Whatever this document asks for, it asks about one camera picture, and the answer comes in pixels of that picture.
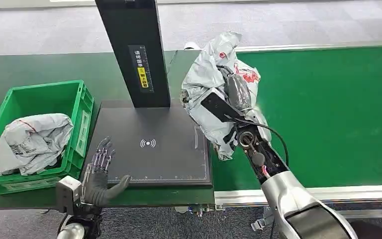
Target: robotic arm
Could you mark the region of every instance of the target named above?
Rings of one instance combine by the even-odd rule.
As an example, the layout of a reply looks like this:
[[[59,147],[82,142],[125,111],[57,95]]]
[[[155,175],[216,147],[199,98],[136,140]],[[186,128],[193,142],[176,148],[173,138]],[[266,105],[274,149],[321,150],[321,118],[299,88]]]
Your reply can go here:
[[[351,225],[340,214],[314,198],[297,180],[281,157],[262,136],[259,127],[276,134],[284,144],[286,162],[287,148],[280,135],[270,127],[259,124],[252,109],[242,108],[245,84],[226,67],[218,66],[228,87],[229,96],[212,89],[201,105],[222,122],[234,122],[238,145],[244,149],[260,182],[261,189],[272,208],[281,236],[286,239],[357,239]]]
[[[66,213],[62,220],[57,239],[96,239],[100,236],[102,207],[109,200],[122,193],[129,184],[131,176],[125,175],[112,188],[107,188],[107,171],[115,154],[110,150],[110,137],[100,142],[92,163],[87,165],[84,180],[66,176],[56,185],[58,211]],[[61,230],[67,215],[71,215]]]

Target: label sticker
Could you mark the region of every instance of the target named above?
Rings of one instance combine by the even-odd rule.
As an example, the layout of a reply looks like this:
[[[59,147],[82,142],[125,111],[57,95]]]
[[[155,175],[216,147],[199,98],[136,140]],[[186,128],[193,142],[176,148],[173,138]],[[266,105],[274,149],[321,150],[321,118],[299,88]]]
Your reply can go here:
[[[140,91],[143,93],[154,93],[146,47],[142,45],[129,45],[128,47],[132,65],[137,72],[137,81]]]

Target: red logo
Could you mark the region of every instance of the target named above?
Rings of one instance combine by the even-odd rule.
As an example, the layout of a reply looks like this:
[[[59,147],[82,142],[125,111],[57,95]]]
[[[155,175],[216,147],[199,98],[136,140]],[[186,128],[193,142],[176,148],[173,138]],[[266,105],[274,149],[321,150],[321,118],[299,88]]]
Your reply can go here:
[[[235,74],[241,75],[246,82],[253,83],[255,81],[260,80],[258,79],[257,73],[255,73],[254,71],[250,69],[241,69],[241,71],[239,71],[238,63],[234,63],[233,66],[235,67]]]

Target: red wire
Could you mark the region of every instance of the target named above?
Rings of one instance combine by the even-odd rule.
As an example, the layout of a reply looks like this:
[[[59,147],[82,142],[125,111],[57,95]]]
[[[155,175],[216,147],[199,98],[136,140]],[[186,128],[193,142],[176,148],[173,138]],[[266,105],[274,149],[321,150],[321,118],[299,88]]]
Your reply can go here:
[[[265,166],[265,165],[261,166],[261,171],[263,172],[264,175],[268,174],[266,168],[267,168],[267,166]]]

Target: crumpled package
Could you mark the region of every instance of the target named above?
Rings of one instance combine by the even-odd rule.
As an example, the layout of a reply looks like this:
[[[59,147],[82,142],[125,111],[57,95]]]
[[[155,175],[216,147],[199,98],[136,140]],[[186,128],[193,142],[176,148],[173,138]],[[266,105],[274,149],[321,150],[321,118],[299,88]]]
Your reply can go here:
[[[16,119],[0,136],[0,176],[19,169],[21,175],[40,173],[55,165],[68,143],[73,124],[64,114]]]
[[[217,117],[204,108],[200,102],[213,90],[217,89],[226,99],[227,83],[224,81],[217,66],[227,66],[234,74],[242,77],[250,92],[251,104],[245,110],[245,118],[262,124],[267,124],[261,111],[255,106],[260,74],[256,68],[252,68],[240,61],[235,53],[235,47],[241,41],[242,35],[236,32],[224,32],[201,50],[199,56],[191,65],[183,83],[181,102],[191,118],[199,125],[204,135],[217,148],[220,160],[232,158],[237,140],[235,133],[229,135],[234,123],[221,122]],[[271,140],[270,132],[259,127],[259,131],[266,140]]]

